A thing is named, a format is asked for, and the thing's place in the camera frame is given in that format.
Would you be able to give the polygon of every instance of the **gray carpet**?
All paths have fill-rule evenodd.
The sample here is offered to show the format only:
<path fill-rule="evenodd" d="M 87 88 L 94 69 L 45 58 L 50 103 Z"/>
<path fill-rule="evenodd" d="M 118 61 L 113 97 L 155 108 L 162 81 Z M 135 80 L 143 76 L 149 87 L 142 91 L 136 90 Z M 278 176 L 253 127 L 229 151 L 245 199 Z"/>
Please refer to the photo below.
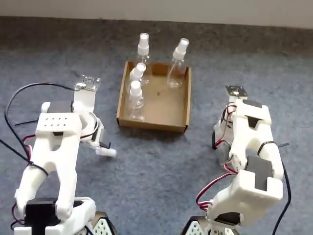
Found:
<path fill-rule="evenodd" d="M 151 56 L 167 61 L 181 37 L 193 68 L 190 126 L 184 135 L 119 128 L 115 115 L 123 66 L 136 54 L 140 32 L 150 34 Z M 311 234 L 313 229 L 313 31 L 196 23 L 0 18 L 0 106 L 4 111 L 19 87 L 39 81 L 73 86 L 75 69 L 102 77 L 95 113 L 107 126 L 116 160 L 82 146 L 76 196 L 96 201 L 122 235 L 178 235 L 189 217 L 201 214 L 195 196 L 223 171 L 211 149 L 213 125 L 227 102 L 224 85 L 245 87 L 251 99 L 269 106 L 272 132 L 281 149 L 293 192 L 277 234 Z M 59 88 L 36 87 L 12 106 L 14 122 L 36 119 L 45 101 L 72 99 Z M 1 116 L 0 138 L 22 151 Z M 21 136 L 35 125 L 18 128 Z M 8 149 L 0 157 L 1 234 L 10 234 L 11 205 L 25 163 Z M 226 179 L 207 194 L 212 198 Z M 56 196 L 55 174 L 38 196 Z M 269 235 L 285 202 L 242 234 Z"/>

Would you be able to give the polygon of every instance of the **robotic arm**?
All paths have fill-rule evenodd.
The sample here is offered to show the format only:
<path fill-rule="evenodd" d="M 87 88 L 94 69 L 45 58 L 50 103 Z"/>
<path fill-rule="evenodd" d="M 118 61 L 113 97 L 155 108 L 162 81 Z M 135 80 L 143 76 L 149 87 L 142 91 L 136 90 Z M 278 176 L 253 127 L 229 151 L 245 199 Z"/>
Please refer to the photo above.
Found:
<path fill-rule="evenodd" d="M 35 199 L 46 175 L 34 166 L 27 166 L 15 193 L 25 223 L 24 227 L 14 229 L 15 235 L 73 235 L 94 218 L 95 202 L 90 198 L 75 198 L 76 160 L 80 142 L 89 144 L 98 155 L 116 156 L 110 144 L 104 144 L 104 126 L 93 113 L 99 85 L 99 78 L 84 76 L 75 86 L 74 101 L 42 105 L 31 160 L 47 173 L 57 172 L 59 195 L 56 200 Z"/>
<path fill-rule="evenodd" d="M 243 87 L 226 89 L 229 103 L 214 126 L 212 147 L 224 151 L 219 162 L 228 169 L 231 164 L 235 178 L 210 200 L 207 223 L 199 228 L 205 235 L 237 234 L 239 226 L 251 226 L 283 197 L 284 170 L 268 107 L 248 100 Z M 247 149 L 256 154 L 246 154 Z"/>

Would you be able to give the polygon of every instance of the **perforated panel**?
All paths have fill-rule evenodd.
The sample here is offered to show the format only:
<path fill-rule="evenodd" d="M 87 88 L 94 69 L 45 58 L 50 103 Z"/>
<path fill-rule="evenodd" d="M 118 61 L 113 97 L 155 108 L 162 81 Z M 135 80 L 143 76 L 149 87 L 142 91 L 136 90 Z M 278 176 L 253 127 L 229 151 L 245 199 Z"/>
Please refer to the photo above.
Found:
<path fill-rule="evenodd" d="M 191 222 L 185 235 L 205 235 L 198 221 Z"/>
<path fill-rule="evenodd" d="M 105 219 L 99 219 L 92 232 L 93 235 L 112 235 L 111 229 Z"/>

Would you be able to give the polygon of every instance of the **white plastic tip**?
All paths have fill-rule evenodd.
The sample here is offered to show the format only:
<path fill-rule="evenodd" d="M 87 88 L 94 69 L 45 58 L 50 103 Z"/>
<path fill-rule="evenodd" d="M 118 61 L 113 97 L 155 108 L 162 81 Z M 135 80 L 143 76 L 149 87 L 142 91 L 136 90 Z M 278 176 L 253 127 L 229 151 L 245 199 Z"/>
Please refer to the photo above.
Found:
<path fill-rule="evenodd" d="M 140 34 L 139 45 L 141 47 L 149 46 L 149 35 L 147 33 Z"/>
<path fill-rule="evenodd" d="M 131 72 L 131 80 L 139 80 L 146 70 L 146 65 L 144 63 L 138 63 Z"/>
<path fill-rule="evenodd" d="M 188 39 L 182 38 L 177 46 L 177 51 L 180 53 L 185 53 L 188 45 L 189 45 Z"/>
<path fill-rule="evenodd" d="M 141 95 L 141 84 L 139 81 L 133 81 L 131 83 L 131 94 L 133 96 Z"/>
<path fill-rule="evenodd" d="M 144 64 L 144 63 L 138 63 L 137 65 L 136 65 L 136 70 L 137 71 L 139 71 L 139 72 L 141 72 L 141 73 L 144 73 L 145 72 L 145 70 L 146 70 L 146 65 Z"/>
<path fill-rule="evenodd" d="M 177 60 L 183 60 L 186 54 L 187 47 L 189 45 L 189 41 L 185 38 L 182 38 L 175 48 L 173 57 Z"/>
<path fill-rule="evenodd" d="M 149 54 L 149 35 L 147 33 L 140 34 L 137 52 L 141 56 Z"/>

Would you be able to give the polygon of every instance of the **wire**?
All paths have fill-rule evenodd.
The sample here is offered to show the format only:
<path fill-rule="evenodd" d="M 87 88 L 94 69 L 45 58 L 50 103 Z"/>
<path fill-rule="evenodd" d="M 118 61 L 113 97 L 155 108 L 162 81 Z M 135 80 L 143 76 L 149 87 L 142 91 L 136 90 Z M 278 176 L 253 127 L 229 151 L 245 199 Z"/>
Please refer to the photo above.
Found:
<path fill-rule="evenodd" d="M 28 165 L 30 166 L 34 166 L 36 168 L 38 168 L 39 170 L 42 170 L 44 172 L 44 174 L 46 176 L 48 176 L 48 172 L 43 169 L 41 166 L 38 166 L 36 164 L 34 164 L 30 159 L 27 159 L 26 157 L 24 157 L 21 153 L 19 153 L 18 151 L 16 151 L 13 147 L 11 147 L 9 144 L 7 144 L 6 142 L 4 142 L 3 140 L 0 139 L 0 143 L 2 143 L 5 147 L 7 147 L 8 149 L 10 149 L 12 152 L 14 152 L 16 155 L 18 155 L 20 158 L 22 158 L 24 161 L 28 162 Z"/>
<path fill-rule="evenodd" d="M 24 121 L 24 122 L 16 123 L 16 124 L 14 124 L 14 126 L 21 126 L 21 125 L 30 124 L 30 123 L 35 123 L 35 122 L 38 122 L 38 119 L 36 119 L 36 120 L 31 120 L 31 121 Z"/>
<path fill-rule="evenodd" d="M 19 153 L 18 151 L 16 151 L 14 148 L 12 148 L 9 144 L 7 144 L 6 142 L 4 142 L 2 139 L 0 139 L 0 143 L 2 143 L 5 147 L 7 147 L 8 149 L 10 149 L 13 153 L 15 153 L 16 155 L 18 155 L 19 157 L 21 157 L 23 160 L 28 162 L 28 159 L 25 158 L 21 153 Z"/>
<path fill-rule="evenodd" d="M 36 135 L 35 135 L 35 134 L 33 134 L 33 135 L 29 135 L 29 136 L 25 136 L 25 137 L 22 139 L 22 141 L 23 141 L 23 143 L 25 144 L 25 142 L 26 142 L 28 139 L 30 139 L 30 138 L 34 138 L 34 137 L 36 137 Z"/>
<path fill-rule="evenodd" d="M 14 228 L 13 228 L 13 226 L 14 225 L 16 225 L 18 223 L 18 221 L 17 220 L 15 220 L 15 221 L 13 221 L 11 224 L 10 224 L 10 228 L 11 228 L 11 230 L 12 231 L 14 231 Z"/>
<path fill-rule="evenodd" d="M 278 147 L 281 148 L 281 147 L 285 147 L 285 146 L 288 146 L 288 145 L 289 145 L 289 143 L 284 143 L 284 144 L 278 145 Z M 282 218 L 284 217 L 284 215 L 285 215 L 285 213 L 286 213 L 286 211 L 287 211 L 287 209 L 288 209 L 288 207 L 289 207 L 289 205 L 290 205 L 290 203 L 291 203 L 291 187 L 290 187 L 289 177 L 288 177 L 287 170 L 286 170 L 286 167 L 285 167 L 285 165 L 284 165 L 284 162 L 283 162 L 283 160 L 281 160 L 281 161 L 282 161 L 282 164 L 283 164 L 284 176 L 285 176 L 285 180 L 286 180 L 288 200 L 287 200 L 287 203 L 286 203 L 285 206 L 284 206 L 283 211 L 281 212 L 281 214 L 280 214 L 279 217 L 278 217 L 278 220 L 277 220 L 277 222 L 276 222 L 276 224 L 275 224 L 275 227 L 274 227 L 274 229 L 273 229 L 272 235 L 275 235 L 275 234 L 276 234 L 276 231 L 277 231 L 277 228 L 278 228 L 278 226 L 279 226 L 279 224 L 280 224 L 280 221 L 281 221 Z"/>
<path fill-rule="evenodd" d="M 82 136 L 80 139 L 84 139 L 84 138 L 86 138 L 86 137 L 92 136 L 92 135 L 98 130 L 98 127 L 99 127 L 99 120 L 98 120 L 97 116 L 96 116 L 94 113 L 90 112 L 90 114 L 93 115 L 93 117 L 94 117 L 94 119 L 95 119 L 95 122 L 96 122 L 95 127 L 94 127 L 94 130 L 93 130 L 92 133 L 90 133 L 90 134 L 88 134 L 88 135 L 84 135 L 84 136 Z"/>
<path fill-rule="evenodd" d="M 225 123 L 225 127 L 224 127 L 224 131 L 223 131 L 222 137 L 221 137 L 219 140 L 217 140 L 217 141 L 215 142 L 215 147 L 219 146 L 222 142 L 227 143 L 228 146 L 231 147 L 231 144 L 230 144 L 228 141 L 223 140 L 223 138 L 224 138 L 224 136 L 225 136 L 225 133 L 226 133 L 227 125 L 228 125 L 228 123 L 229 123 L 229 118 L 230 118 L 231 114 L 232 114 L 233 112 L 235 112 L 235 111 L 229 112 L 228 108 L 229 108 L 229 107 L 235 107 L 235 108 L 237 107 L 236 105 L 231 105 L 231 103 L 229 103 L 229 104 L 224 108 L 224 110 L 223 110 L 223 112 L 222 112 L 222 118 L 223 118 L 223 120 L 225 120 L 225 119 L 224 119 L 224 113 L 226 113 L 226 112 L 227 112 L 227 118 L 226 118 L 226 120 L 225 120 L 226 123 Z"/>
<path fill-rule="evenodd" d="M 227 165 L 231 160 L 232 160 L 232 157 L 226 161 L 226 163 L 224 164 L 224 169 L 227 170 L 227 171 L 230 172 L 230 173 L 238 174 L 237 171 L 231 169 L 231 168 Z"/>
<path fill-rule="evenodd" d="M 14 220 L 17 221 L 17 223 L 23 225 L 22 220 L 21 220 L 21 219 L 17 219 L 17 217 L 16 217 L 16 215 L 15 215 L 15 213 L 14 213 L 14 209 L 16 208 L 16 206 L 17 206 L 17 203 L 14 203 L 13 206 L 12 206 L 12 208 L 11 208 L 11 214 L 12 214 Z"/>
<path fill-rule="evenodd" d="M 85 225 L 85 229 L 87 231 L 87 234 L 93 235 L 92 231 Z"/>
<path fill-rule="evenodd" d="M 40 167 L 40 166 L 38 166 L 38 165 L 36 165 L 36 164 L 34 164 L 33 162 L 30 161 L 29 151 L 28 151 L 26 145 L 23 143 L 23 141 L 20 138 L 20 136 L 18 135 L 18 133 L 15 131 L 14 126 L 11 123 L 11 121 L 9 120 L 9 117 L 8 117 L 11 104 L 12 104 L 14 98 L 16 97 L 16 95 L 18 93 L 20 93 L 21 91 L 23 91 L 23 90 L 25 90 L 26 88 L 29 88 L 29 87 L 43 86 L 43 85 L 46 85 L 46 86 L 56 86 L 56 87 L 61 87 L 61 88 L 67 89 L 67 90 L 76 91 L 73 88 L 70 88 L 70 87 L 67 87 L 67 86 L 64 86 L 64 85 L 60 85 L 60 84 L 56 84 L 56 83 L 50 83 L 50 82 L 39 82 L 39 83 L 28 84 L 26 86 L 23 86 L 23 87 L 19 88 L 18 90 L 16 90 L 14 92 L 14 94 L 12 95 L 11 99 L 9 100 L 9 103 L 7 104 L 6 109 L 4 111 L 4 119 L 5 119 L 6 124 L 8 125 L 10 130 L 12 131 L 13 135 L 16 137 L 16 139 L 19 141 L 20 145 L 22 146 L 22 148 L 23 148 L 27 158 L 25 158 L 24 156 L 21 156 L 21 154 L 18 154 L 18 155 L 20 157 L 22 157 L 25 161 L 27 161 L 29 165 L 34 166 L 34 167 L 42 170 L 46 175 L 48 175 L 48 173 L 47 173 L 47 171 L 45 169 L 43 169 L 42 167 Z"/>
<path fill-rule="evenodd" d="M 211 201 L 202 201 L 199 202 L 199 199 L 201 198 L 201 196 L 209 189 L 211 188 L 215 183 L 217 183 L 219 180 L 229 176 L 229 175 L 234 175 L 234 173 L 226 173 L 218 178 L 216 178 L 215 180 L 211 181 L 207 186 L 205 186 L 196 196 L 196 204 L 199 206 L 199 208 L 203 211 L 207 211 L 207 207 L 209 205 L 212 205 Z"/>

